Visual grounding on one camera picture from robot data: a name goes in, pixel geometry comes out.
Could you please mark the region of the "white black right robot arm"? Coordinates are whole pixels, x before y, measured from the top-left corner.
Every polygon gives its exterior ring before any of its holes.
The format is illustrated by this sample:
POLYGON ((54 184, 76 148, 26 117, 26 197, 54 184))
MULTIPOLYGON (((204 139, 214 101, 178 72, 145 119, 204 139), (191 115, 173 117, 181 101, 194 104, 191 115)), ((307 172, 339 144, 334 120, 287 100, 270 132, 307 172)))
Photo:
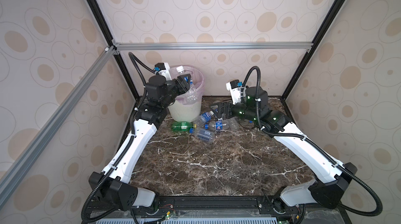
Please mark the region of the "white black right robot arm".
POLYGON ((231 100, 211 104, 210 109, 218 118, 237 117, 252 121, 262 133, 286 146, 313 172, 313 180, 282 187, 274 196, 267 197, 273 211, 283 215, 298 205, 319 204, 327 209, 340 207, 360 216, 381 214, 382 201, 370 186, 356 176, 356 166, 334 158, 304 134, 287 115, 272 110, 268 105, 268 94, 260 83, 261 71, 253 66, 243 82, 233 80, 226 84, 231 100), (340 202, 352 181, 371 195, 376 204, 375 210, 356 210, 340 202))

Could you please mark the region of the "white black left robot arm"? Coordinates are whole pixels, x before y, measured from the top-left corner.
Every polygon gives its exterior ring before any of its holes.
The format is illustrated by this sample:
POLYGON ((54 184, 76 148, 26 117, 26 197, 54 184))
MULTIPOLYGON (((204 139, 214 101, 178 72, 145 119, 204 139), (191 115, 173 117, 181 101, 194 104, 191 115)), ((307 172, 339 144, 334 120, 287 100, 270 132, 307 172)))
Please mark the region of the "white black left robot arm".
POLYGON ((157 64, 152 69, 154 75, 146 81, 139 68, 144 63, 132 52, 128 55, 142 80, 144 94, 129 119, 131 131, 126 140, 102 172, 93 172, 89 178, 92 192, 81 210, 84 224, 133 207, 145 208, 153 214, 158 212, 158 193, 132 186, 129 182, 139 157, 165 119, 168 106, 191 88, 190 74, 184 73, 172 79, 167 75, 164 63, 157 64))

